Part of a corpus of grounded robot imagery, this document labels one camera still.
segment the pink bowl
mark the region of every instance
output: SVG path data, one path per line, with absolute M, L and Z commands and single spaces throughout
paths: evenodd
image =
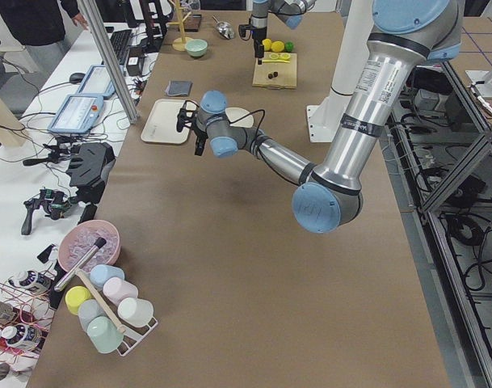
M 69 271 L 93 246 L 98 237 L 104 237 L 106 245 L 88 261 L 82 269 L 90 272 L 97 264 L 114 264 L 120 254 L 120 235 L 113 224 L 104 220 L 91 220 L 75 226 L 59 246 L 59 265 Z

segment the white desk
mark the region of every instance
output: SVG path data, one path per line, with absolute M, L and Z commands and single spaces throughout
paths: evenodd
M 108 25 L 115 26 L 116 30 L 127 27 L 124 23 L 111 23 Z M 142 37 L 144 36 L 136 36 L 135 40 L 139 41 Z M 149 54 L 145 59 L 144 74 L 149 72 L 156 57 L 157 54 Z M 72 73 L 85 73 L 90 65 L 99 64 L 101 60 L 91 34 L 83 32 L 63 58 L 61 64 L 44 84 L 43 89 L 62 82 L 68 82 Z M 132 81 L 132 78 L 127 77 L 126 79 L 128 83 Z M 61 85 L 45 91 L 34 99 L 25 115 L 35 112 L 56 112 L 64 98 L 68 94 L 75 93 L 77 89 L 78 85 Z M 113 99 L 105 102 L 97 123 L 101 122 L 105 116 L 115 112 L 119 113 L 107 118 L 104 122 L 105 128 L 102 125 L 95 126 L 91 134 L 106 134 L 107 140 L 105 141 L 111 144 L 117 156 L 129 122 L 125 118 L 125 113 L 116 95 Z M 29 116 L 23 119 L 22 122 L 29 124 L 33 128 L 46 129 L 52 118 L 53 116 L 51 115 Z M 51 140 L 51 136 L 46 131 L 31 130 L 28 131 L 28 134 L 37 145 L 48 143 Z M 34 158 L 35 155 L 34 145 L 29 141 L 20 148 L 0 147 L 0 158 L 5 160 L 16 161 L 23 158 Z M 45 158 L 47 155 L 48 150 L 43 150 L 38 157 Z M 60 171 L 65 171 L 68 165 L 68 161 L 57 165 L 49 164 L 49 166 Z M 21 225 L 26 216 L 23 202 L 37 194 L 42 187 L 59 189 L 68 194 L 66 189 L 59 186 L 61 185 L 68 188 L 71 191 L 71 195 L 74 195 L 76 188 L 69 187 L 69 176 L 55 172 L 57 176 L 54 176 L 44 164 L 24 167 L 21 162 L 9 163 L 0 160 L 0 282 L 6 281 L 10 276 L 22 270 L 35 269 L 43 271 L 49 268 L 49 264 L 41 264 L 37 260 L 37 255 L 51 243 L 59 245 L 65 234 L 77 225 L 83 211 L 81 205 L 74 206 L 67 213 L 66 218 L 57 221 L 44 217 L 44 211 L 39 209 L 33 215 L 32 233 L 28 236 L 22 236 L 20 233 Z M 56 257 L 57 252 L 54 251 L 51 259 Z M 25 361 L 20 357 L 18 364 L 14 365 L 14 367 L 22 368 L 34 362 L 33 360 Z M 25 384 L 18 382 L 13 377 L 0 382 L 0 388 L 19 388 L 22 386 L 25 386 Z

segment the wooden cutting board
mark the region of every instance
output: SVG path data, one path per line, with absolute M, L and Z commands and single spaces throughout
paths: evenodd
M 271 89 L 296 89 L 297 55 L 290 54 L 289 63 L 265 62 L 254 65 L 253 86 L 266 87 Z M 278 77 L 269 78 L 268 75 L 278 72 Z

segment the person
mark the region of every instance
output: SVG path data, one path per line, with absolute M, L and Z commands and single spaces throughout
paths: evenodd
M 61 0 L 61 5 L 75 26 L 87 29 L 77 0 Z M 49 76 L 69 48 L 57 0 L 0 0 L 0 15 L 12 36 Z

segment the person's hand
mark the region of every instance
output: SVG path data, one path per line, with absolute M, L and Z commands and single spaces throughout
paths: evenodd
M 71 21 L 74 22 L 74 25 L 80 25 L 82 29 L 87 30 L 87 21 L 84 19 L 84 16 L 80 12 L 76 14 L 73 18 L 71 18 Z

